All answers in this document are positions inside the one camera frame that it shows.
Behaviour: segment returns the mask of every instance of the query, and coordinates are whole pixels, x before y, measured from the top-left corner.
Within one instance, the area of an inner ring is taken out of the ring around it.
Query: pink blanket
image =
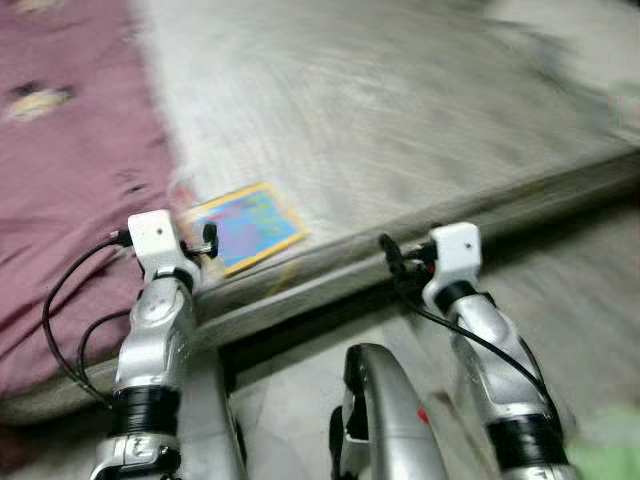
[[[50,3],[18,14],[0,1],[0,396],[59,373],[40,326],[47,292],[128,215],[164,206],[171,167],[125,1]],[[30,82],[70,86],[72,98],[22,121],[11,113],[15,88],[24,94]],[[69,359],[92,321],[135,300],[140,271],[132,259],[107,261],[112,254],[62,292],[52,323]],[[100,327],[89,357],[116,348],[127,328],[126,318]]]

